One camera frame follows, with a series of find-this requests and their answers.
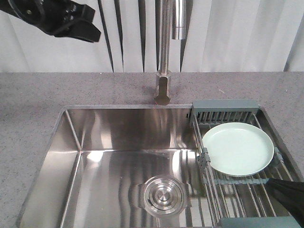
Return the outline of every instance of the stainless steel sink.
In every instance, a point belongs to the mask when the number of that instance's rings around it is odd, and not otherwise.
[[[19,227],[212,226],[190,112],[191,105],[67,107],[28,194]],[[276,141],[262,111],[260,116]],[[289,160],[287,166],[296,179]],[[241,208],[234,208],[237,200],[247,207],[247,217],[258,217],[242,186],[218,186],[218,190],[223,191],[230,217],[242,216]],[[255,191],[259,192],[263,194],[260,188]],[[270,200],[276,215],[288,216]],[[265,211],[271,214],[268,207]]]

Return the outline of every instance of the faucet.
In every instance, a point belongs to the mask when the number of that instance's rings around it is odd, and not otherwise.
[[[172,39],[186,38],[186,0],[162,0],[160,69],[156,73],[156,96],[158,105],[170,102],[171,72],[169,71],[170,34]]]

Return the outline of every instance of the metal rack bar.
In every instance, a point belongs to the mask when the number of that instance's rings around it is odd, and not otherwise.
[[[212,209],[212,208],[214,208],[214,205],[213,205],[213,202],[211,202],[211,196],[210,196],[210,192],[208,190],[208,185],[204,184],[204,187],[205,187],[205,191],[206,191],[206,195],[207,195],[207,202],[208,202],[208,205],[209,205],[209,212],[210,212],[211,222],[212,222],[212,225],[215,226],[217,222],[216,222],[216,215],[215,215],[214,209]]]
[[[230,117],[231,117],[232,112],[228,112],[228,118],[227,118],[227,122],[230,121]]]
[[[197,121],[197,116],[194,115],[194,122],[193,122],[193,127],[194,127],[194,132],[195,132],[195,136],[196,136],[196,140],[197,140],[197,144],[198,144],[198,148],[199,148],[199,155],[200,155],[200,159],[203,160],[208,156],[208,152],[204,152],[203,151],[203,141],[202,141],[202,137],[200,134],[200,128],[199,128],[199,124]],[[210,166],[210,161],[206,160],[206,165],[205,165],[205,174],[206,174],[206,179],[208,182],[208,187],[209,187],[209,192],[210,192],[210,202],[213,204],[213,208],[215,213],[215,219],[216,222],[218,223],[220,218],[223,217],[223,212],[220,208],[220,201],[219,201],[219,195],[218,195],[218,191],[217,188],[215,186],[215,182],[214,182],[214,176],[213,176],[213,172],[212,172],[212,168]]]
[[[215,122],[215,123],[216,123],[216,121],[218,120],[218,117],[219,117],[219,112],[216,112],[215,119],[214,119],[214,122]]]
[[[270,198],[269,198],[269,195],[268,195],[268,193],[267,193],[267,191],[266,191],[265,185],[264,185],[263,183],[261,183],[261,187],[262,187],[263,192],[264,192],[264,194],[265,194],[265,196],[266,196],[266,200],[267,200],[267,202],[268,202],[268,204],[269,204],[269,206],[270,206],[271,212],[272,212],[273,216],[276,217],[276,213],[275,213],[274,206],[272,205],[272,203],[271,203],[271,201],[270,201]]]
[[[256,124],[258,125],[258,127],[262,130],[261,124],[260,124],[260,122],[258,121],[257,116],[256,116],[255,114],[253,114],[253,117],[254,117],[255,122],[256,122]],[[280,163],[281,163],[282,168],[284,169],[285,173],[287,174],[289,180],[290,180],[290,181],[294,181],[294,179],[292,178],[290,172],[288,171],[288,169],[287,169],[287,167],[286,167],[286,165],[285,165],[284,160],[280,160]],[[278,175],[280,176],[280,178],[283,179],[283,178],[282,178],[282,175],[281,175],[281,173],[280,173],[280,171],[279,171],[277,168],[276,168],[276,171],[277,171]]]
[[[204,113],[200,113],[200,114],[199,114],[199,117],[200,117],[200,118],[199,118],[199,122],[201,122],[201,120],[202,120],[202,118],[203,118],[203,115],[204,115]]]
[[[222,112],[222,118],[220,120],[220,123],[222,124],[225,118],[226,112]]]
[[[243,204],[241,202],[241,198],[240,198],[240,196],[238,194],[238,190],[237,190],[237,187],[236,187],[235,184],[232,184],[232,189],[233,189],[234,194],[236,196],[236,201],[237,201],[237,204],[238,204],[238,208],[239,208],[239,210],[241,212],[241,215],[242,215],[243,218],[245,218],[246,217],[246,212],[245,212],[245,209],[244,209]]]
[[[244,116],[244,120],[243,120],[244,123],[246,123],[246,119],[247,119],[248,115],[249,115],[249,112],[246,112],[245,116]]]
[[[232,119],[232,122],[235,122],[235,120],[236,120],[236,117],[237,117],[237,112],[234,112],[234,115],[233,115],[233,119]]]
[[[264,205],[261,202],[261,199],[259,198],[259,195],[257,193],[256,187],[254,185],[251,185],[251,189],[253,190],[252,192],[253,192],[256,200],[257,200],[258,206],[259,206],[259,208],[260,208],[260,210],[262,212],[263,217],[266,217],[266,210],[264,208]]]
[[[210,112],[209,113],[209,124],[211,123],[211,121],[212,121],[212,117],[213,117],[213,112]]]
[[[238,119],[237,119],[238,122],[241,121],[241,118],[242,118],[243,113],[244,113],[244,112],[240,112],[240,113],[239,113],[239,117],[238,117]]]
[[[257,215],[258,215],[259,217],[261,217],[261,213],[260,213],[260,211],[259,211],[259,209],[258,209],[258,207],[257,207],[256,199],[255,199],[255,197],[254,197],[254,195],[253,195],[253,192],[252,192],[252,189],[251,189],[251,187],[250,187],[250,185],[249,185],[248,183],[247,183],[247,188],[248,188],[249,194],[250,194],[250,196],[251,196],[252,202],[253,202],[253,204],[255,205],[255,209],[256,209]]]
[[[226,177],[220,173],[220,172],[216,172],[216,174],[218,175],[218,178],[221,178],[222,180],[226,180]],[[230,196],[230,202],[231,202],[231,206],[232,206],[232,209],[233,209],[233,213],[234,213],[234,217],[238,217],[239,215],[239,206],[238,206],[238,203],[234,203],[234,201],[236,201],[235,198],[233,198],[233,195],[235,196],[235,193],[231,187],[231,185],[226,185],[225,186],[227,188],[227,190],[224,190],[224,202],[226,204],[226,211],[227,211],[227,216],[230,218],[230,213],[229,213],[229,209],[228,209],[228,206],[227,206],[227,201],[226,201],[226,198],[225,198],[225,194],[228,194]]]
[[[228,207],[227,207],[227,202],[226,202],[226,199],[225,199],[225,196],[224,196],[224,191],[223,191],[223,188],[222,186],[219,184],[218,185],[218,188],[219,188],[219,192],[220,192],[220,195],[221,195],[221,198],[222,198],[222,202],[224,204],[224,207],[225,207],[225,214],[224,216],[227,218],[230,217],[230,214],[229,214],[229,210],[228,210]]]
[[[206,122],[208,113],[204,112],[204,123]]]

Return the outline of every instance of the countertop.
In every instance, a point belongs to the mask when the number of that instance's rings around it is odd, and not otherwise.
[[[65,105],[153,104],[154,73],[0,74],[0,228],[15,227]],[[175,73],[171,104],[254,99],[304,174],[304,72]]]

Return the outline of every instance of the sink drain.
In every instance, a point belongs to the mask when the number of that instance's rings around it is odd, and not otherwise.
[[[179,213],[184,203],[182,185],[167,176],[151,178],[146,182],[144,202],[146,210],[153,215]]]

